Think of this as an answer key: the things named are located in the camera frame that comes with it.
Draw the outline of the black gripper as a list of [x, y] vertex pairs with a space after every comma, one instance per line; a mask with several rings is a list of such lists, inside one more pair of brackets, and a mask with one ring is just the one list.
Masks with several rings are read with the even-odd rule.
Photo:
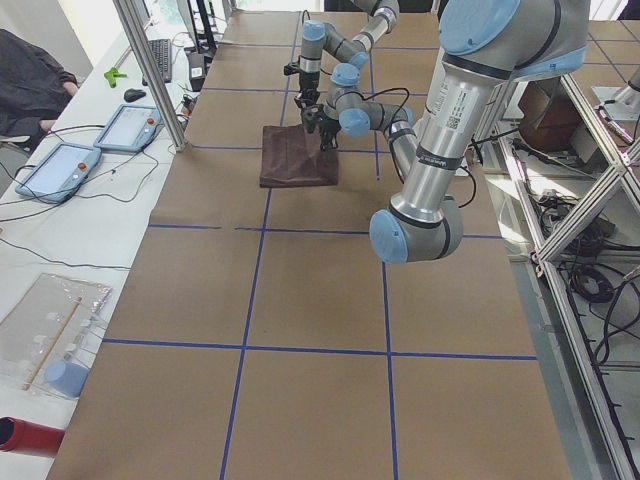
[[338, 120], [325, 117], [321, 120], [321, 106], [311, 100], [302, 100], [301, 121], [307, 133], [312, 134], [318, 124], [320, 128], [322, 151], [336, 150], [338, 148], [337, 135], [341, 130]]
[[317, 100], [319, 98], [319, 80], [320, 72], [304, 72], [299, 73], [299, 95], [300, 100]]

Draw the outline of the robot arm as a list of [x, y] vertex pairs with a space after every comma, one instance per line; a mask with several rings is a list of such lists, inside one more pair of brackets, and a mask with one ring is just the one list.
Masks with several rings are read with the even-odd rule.
[[[375, 102], [365, 99], [359, 90], [361, 71], [370, 60], [370, 52], [380, 38], [390, 33], [400, 16], [396, 1], [356, 1], [369, 21], [349, 39], [330, 23], [307, 19], [303, 22], [302, 46], [298, 60], [284, 67], [287, 75], [299, 77], [299, 93], [294, 101], [301, 111], [307, 132], [318, 131], [323, 150], [337, 147], [336, 137], [344, 132], [360, 137], [373, 128]], [[326, 102], [318, 102], [322, 54], [338, 61], [330, 75]]]
[[460, 244], [460, 208], [448, 195], [488, 100], [506, 82], [549, 79], [586, 57], [587, 1], [450, 1], [439, 20], [443, 76], [413, 123], [406, 111], [365, 101], [360, 70], [375, 42], [399, 20], [395, 1], [360, 1], [370, 21], [348, 40], [332, 25], [306, 22], [303, 39], [338, 60], [327, 106], [348, 136], [384, 133], [403, 181], [389, 206], [372, 215], [369, 238], [387, 264], [444, 258]]

